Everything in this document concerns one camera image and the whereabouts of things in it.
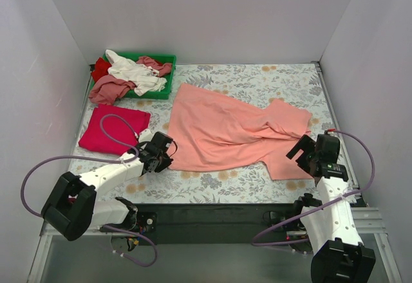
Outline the salmon pink t-shirt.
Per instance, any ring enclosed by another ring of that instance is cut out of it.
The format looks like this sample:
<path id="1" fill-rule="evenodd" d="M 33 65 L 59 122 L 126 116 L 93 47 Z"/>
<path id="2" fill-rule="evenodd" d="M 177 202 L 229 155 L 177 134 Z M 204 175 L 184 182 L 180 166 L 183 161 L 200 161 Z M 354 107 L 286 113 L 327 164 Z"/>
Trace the salmon pink t-shirt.
<path id="1" fill-rule="evenodd" d="M 308 133 L 312 115 L 275 99 L 264 109 L 189 84 L 176 94 L 168 135 L 172 170 L 214 172 L 266 165 L 270 179 L 308 179 L 286 154 Z"/>

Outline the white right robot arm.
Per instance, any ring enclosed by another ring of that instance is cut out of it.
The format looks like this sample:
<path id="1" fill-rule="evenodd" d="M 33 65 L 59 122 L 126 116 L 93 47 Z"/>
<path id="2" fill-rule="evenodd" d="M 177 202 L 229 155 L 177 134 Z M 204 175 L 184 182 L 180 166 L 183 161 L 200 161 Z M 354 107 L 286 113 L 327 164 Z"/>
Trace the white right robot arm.
<path id="1" fill-rule="evenodd" d="M 292 224 L 306 230 L 314 256 L 312 282 L 367 282 L 375 265 L 355 227 L 346 167 L 337 162 L 340 140 L 328 133 L 304 135 L 286 155 L 315 180 L 320 199 L 305 194 L 294 203 Z"/>

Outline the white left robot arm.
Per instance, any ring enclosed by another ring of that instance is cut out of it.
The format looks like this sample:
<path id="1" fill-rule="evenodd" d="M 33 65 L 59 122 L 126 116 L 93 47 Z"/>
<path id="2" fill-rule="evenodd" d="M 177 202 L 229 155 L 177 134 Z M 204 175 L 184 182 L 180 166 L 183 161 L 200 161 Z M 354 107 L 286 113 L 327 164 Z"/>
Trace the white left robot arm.
<path id="1" fill-rule="evenodd" d="M 167 151 L 175 146 L 168 135 L 144 130 L 137 145 L 118 159 L 107 160 L 91 172 L 62 174 L 41 210 L 41 217 L 69 241 L 80 238 L 91 227 L 105 224 L 131 231 L 137 224 L 137 206 L 123 197 L 110 201 L 100 198 L 126 181 L 169 167 L 173 159 Z"/>

